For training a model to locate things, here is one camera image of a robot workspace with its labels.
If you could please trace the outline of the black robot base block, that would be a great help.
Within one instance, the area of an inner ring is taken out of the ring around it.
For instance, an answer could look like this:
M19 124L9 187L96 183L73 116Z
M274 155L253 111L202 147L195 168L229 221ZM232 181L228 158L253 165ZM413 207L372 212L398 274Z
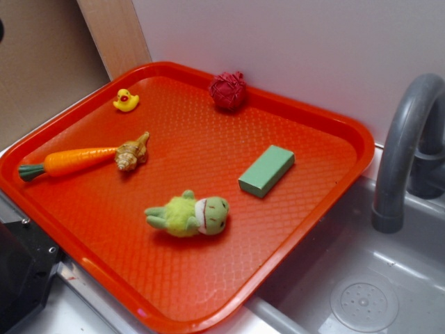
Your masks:
M1 332L11 333L41 312L62 250L34 221L1 224Z

